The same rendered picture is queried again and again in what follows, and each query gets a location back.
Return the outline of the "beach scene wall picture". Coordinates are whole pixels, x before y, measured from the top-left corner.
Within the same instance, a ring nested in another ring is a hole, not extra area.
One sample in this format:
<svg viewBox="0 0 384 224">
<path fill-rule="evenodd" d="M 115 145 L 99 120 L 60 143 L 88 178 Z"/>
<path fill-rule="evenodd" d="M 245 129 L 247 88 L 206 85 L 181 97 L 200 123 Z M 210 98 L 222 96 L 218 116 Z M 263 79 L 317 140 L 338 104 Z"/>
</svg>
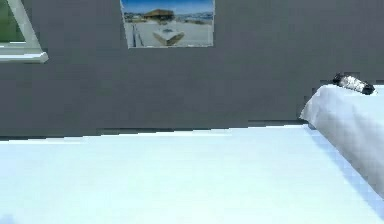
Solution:
<svg viewBox="0 0 384 224">
<path fill-rule="evenodd" d="M 215 0 L 120 0 L 129 49 L 210 47 Z"/>
</svg>

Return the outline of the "black and white remote control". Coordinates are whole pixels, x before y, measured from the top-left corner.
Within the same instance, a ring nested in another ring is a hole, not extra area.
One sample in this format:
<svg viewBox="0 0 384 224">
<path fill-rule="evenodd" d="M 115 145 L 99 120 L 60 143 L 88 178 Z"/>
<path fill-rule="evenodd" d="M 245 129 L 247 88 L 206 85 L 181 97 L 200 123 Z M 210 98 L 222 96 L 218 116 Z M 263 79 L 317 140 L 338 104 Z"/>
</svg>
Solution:
<svg viewBox="0 0 384 224">
<path fill-rule="evenodd" d="M 353 90 L 364 95 L 371 95 L 375 91 L 372 84 L 362 81 L 352 75 L 337 73 L 332 79 L 332 83 L 339 87 Z"/>
</svg>

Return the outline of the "white framed window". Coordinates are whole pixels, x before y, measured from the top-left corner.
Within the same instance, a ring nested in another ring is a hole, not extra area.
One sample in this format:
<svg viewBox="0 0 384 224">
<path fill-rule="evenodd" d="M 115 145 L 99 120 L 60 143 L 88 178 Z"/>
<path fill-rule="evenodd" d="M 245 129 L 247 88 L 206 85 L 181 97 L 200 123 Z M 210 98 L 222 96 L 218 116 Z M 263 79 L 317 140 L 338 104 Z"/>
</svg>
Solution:
<svg viewBox="0 0 384 224">
<path fill-rule="evenodd" d="M 44 63 L 41 48 L 23 0 L 0 0 L 0 63 Z"/>
</svg>

